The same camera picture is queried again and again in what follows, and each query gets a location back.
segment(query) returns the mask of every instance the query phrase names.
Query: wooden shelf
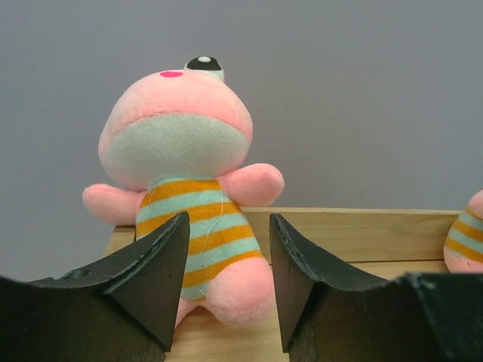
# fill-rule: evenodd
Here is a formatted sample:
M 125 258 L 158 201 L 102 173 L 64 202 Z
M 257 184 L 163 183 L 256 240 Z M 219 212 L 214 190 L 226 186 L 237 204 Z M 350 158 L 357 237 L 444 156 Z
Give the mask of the wooden shelf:
M 448 272 L 442 256 L 457 211 L 353 210 L 312 208 L 244 209 L 264 255 L 269 255 L 269 215 L 282 214 L 309 240 L 357 268 L 392 279 L 405 272 Z M 106 254 L 128 245 L 134 228 L 118 227 Z M 281 351 L 276 310 L 247 329 L 220 324 L 201 308 L 176 329 L 170 362 L 288 361 Z

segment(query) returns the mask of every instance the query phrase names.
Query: plush fabric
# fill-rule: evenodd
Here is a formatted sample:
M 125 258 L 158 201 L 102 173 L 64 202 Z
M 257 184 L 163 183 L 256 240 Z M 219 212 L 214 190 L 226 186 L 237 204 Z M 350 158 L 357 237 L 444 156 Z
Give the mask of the plush fabric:
M 451 226 L 444 256 L 450 272 L 483 272 L 483 192 L 476 194 Z
M 240 206 L 268 206 L 281 172 L 245 161 L 250 113 L 224 84 L 213 57 L 157 72 L 131 85 L 99 141 L 106 172 L 125 189 L 92 185 L 86 208 L 112 225 L 136 225 L 137 239 L 181 210 L 191 235 L 178 325 L 197 306 L 222 323 L 247 327 L 275 306 L 272 270 Z

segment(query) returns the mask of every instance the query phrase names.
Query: pink cheek spot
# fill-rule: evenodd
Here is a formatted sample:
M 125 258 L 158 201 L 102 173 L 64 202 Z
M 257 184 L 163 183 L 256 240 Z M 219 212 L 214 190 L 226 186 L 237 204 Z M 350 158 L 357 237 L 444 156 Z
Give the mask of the pink cheek spot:
M 165 77 L 165 78 L 176 78 L 176 77 L 180 77 L 181 75 L 183 75 L 182 72 L 172 72 L 172 71 L 166 71 L 166 72 L 161 72 L 159 73 L 159 75 L 161 77 Z

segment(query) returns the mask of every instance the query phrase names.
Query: toy body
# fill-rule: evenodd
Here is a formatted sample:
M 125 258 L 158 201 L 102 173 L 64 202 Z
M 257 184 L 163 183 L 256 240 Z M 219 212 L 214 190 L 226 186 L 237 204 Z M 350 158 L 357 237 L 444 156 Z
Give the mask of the toy body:
M 483 191 L 471 199 L 451 226 L 444 255 L 450 272 L 483 273 Z
M 137 239 L 187 210 L 191 237 L 177 325 L 197 306 L 245 327 L 275 307 L 272 270 L 240 206 L 268 206 L 284 188 L 269 164 L 240 168 L 251 116 L 214 58 L 148 75 L 114 106 L 100 136 L 101 164 L 126 189 L 92 185 L 86 208 Z

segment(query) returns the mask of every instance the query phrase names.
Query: striped shirt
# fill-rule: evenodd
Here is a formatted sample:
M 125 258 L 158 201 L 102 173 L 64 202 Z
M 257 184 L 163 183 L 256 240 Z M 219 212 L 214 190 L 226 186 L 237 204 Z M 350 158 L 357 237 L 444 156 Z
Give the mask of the striped shirt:
M 483 219 L 467 207 L 451 226 L 445 246 L 458 256 L 483 262 Z
M 140 205 L 136 239 L 181 211 L 188 212 L 191 229 L 181 290 L 184 299 L 203 299 L 210 281 L 228 265 L 263 257 L 245 215 L 216 179 L 170 178 L 157 182 Z

